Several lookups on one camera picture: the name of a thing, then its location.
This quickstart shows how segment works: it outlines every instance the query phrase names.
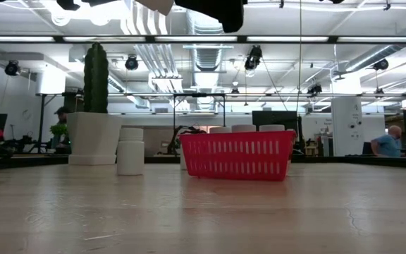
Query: blue shirt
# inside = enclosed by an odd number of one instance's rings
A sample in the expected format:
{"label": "blue shirt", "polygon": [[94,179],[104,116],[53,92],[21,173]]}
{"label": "blue shirt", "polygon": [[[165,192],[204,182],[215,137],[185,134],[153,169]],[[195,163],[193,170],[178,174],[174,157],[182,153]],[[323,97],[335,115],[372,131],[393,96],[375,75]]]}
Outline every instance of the blue shirt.
{"label": "blue shirt", "polygon": [[380,138],[376,138],[375,141],[377,141],[379,144],[380,155],[386,155],[388,157],[400,157],[400,149],[402,149],[400,139],[395,139],[391,135],[382,135]]}

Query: green plant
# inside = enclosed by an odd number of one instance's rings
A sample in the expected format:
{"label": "green plant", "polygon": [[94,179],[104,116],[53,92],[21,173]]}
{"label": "green plant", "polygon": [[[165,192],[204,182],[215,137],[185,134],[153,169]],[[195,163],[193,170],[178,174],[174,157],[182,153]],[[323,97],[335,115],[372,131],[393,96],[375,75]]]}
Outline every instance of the green plant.
{"label": "green plant", "polygon": [[84,111],[107,113],[109,63],[100,43],[95,42],[84,58]]}
{"label": "green plant", "polygon": [[65,124],[51,126],[49,127],[49,131],[51,131],[53,135],[68,135],[67,125]]}

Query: cactus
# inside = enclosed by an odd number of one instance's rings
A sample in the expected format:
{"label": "cactus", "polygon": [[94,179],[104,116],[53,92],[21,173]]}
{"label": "cactus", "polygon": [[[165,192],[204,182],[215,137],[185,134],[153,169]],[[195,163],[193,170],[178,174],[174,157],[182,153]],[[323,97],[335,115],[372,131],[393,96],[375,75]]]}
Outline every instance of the cactus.
{"label": "cactus", "polygon": [[87,51],[84,65],[84,111],[107,113],[109,63],[100,43]]}

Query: table surface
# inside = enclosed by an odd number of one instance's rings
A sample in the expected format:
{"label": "table surface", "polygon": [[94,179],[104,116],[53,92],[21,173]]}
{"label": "table surface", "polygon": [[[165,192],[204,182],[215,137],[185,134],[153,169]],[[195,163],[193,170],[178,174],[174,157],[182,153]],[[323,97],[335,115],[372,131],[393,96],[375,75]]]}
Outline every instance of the table surface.
{"label": "table surface", "polygon": [[282,183],[170,164],[0,170],[1,253],[406,253],[406,169],[293,164]]}

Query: red basket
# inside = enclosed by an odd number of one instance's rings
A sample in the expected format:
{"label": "red basket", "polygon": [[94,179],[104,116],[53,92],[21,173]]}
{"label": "red basket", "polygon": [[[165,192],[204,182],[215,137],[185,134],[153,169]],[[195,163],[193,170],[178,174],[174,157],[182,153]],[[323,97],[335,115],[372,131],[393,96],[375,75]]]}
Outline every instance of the red basket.
{"label": "red basket", "polygon": [[283,181],[294,131],[181,135],[191,176]]}

